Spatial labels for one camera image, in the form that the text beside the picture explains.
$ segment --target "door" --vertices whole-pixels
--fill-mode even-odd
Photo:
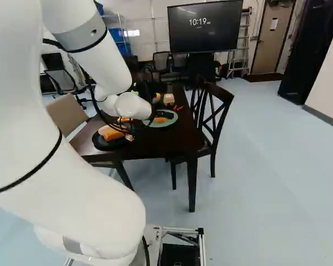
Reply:
[[[287,32],[293,3],[265,7],[252,74],[274,73]]]

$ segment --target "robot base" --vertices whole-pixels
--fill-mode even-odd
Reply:
[[[167,236],[172,236],[184,244],[164,243]],[[147,241],[150,266],[206,266],[205,238],[203,228],[187,229],[160,227],[148,224],[144,231]],[[74,266],[69,258],[64,266]],[[146,266],[144,247],[138,247],[130,266]]]

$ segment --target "baseboard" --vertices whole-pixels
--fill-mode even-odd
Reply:
[[[319,119],[321,119],[322,121],[325,121],[326,123],[330,124],[331,126],[333,126],[333,118],[307,106],[307,105],[304,105],[302,107],[302,109],[304,109],[305,111],[309,112],[311,115],[314,115],[316,117],[318,117]]]
[[[245,76],[245,79],[248,82],[263,82],[263,81],[275,81],[282,80],[284,75],[280,73],[267,73],[267,74],[250,74]]]

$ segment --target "chair back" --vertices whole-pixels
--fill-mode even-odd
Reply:
[[[183,68],[186,66],[186,59],[188,54],[172,54],[173,56],[173,68]]]
[[[66,70],[61,53],[47,53],[41,55],[47,74],[57,88],[59,95],[78,91],[73,76]]]
[[[169,72],[169,52],[157,52],[153,54],[153,67],[161,73]]]
[[[70,93],[48,104],[46,109],[65,137],[89,119],[89,116]]]
[[[199,123],[202,99],[205,91],[203,84],[205,82],[206,80],[201,75],[197,75],[195,80],[193,81],[193,84],[191,85],[193,92],[191,94],[190,109],[193,112],[194,122],[197,128]]]
[[[205,135],[208,145],[212,149],[216,150],[223,124],[227,116],[229,107],[233,101],[234,95],[213,83],[202,83],[201,87],[203,88],[203,96],[200,107],[198,129],[202,130],[203,128],[205,128],[208,131],[208,135],[210,135],[212,138],[212,140],[210,140]],[[220,105],[216,110],[214,98],[218,99],[217,102]],[[210,102],[210,115],[205,118],[205,107],[208,99]]]

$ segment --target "table leg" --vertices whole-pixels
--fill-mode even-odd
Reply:
[[[195,212],[198,158],[196,155],[188,156],[186,162],[188,164],[189,212]]]
[[[128,187],[130,190],[134,191],[132,183],[127,175],[125,168],[123,167],[122,162],[116,161],[116,162],[113,162],[113,164],[114,164],[114,167],[116,168],[118,174],[120,175],[123,183],[126,185],[126,187]]]

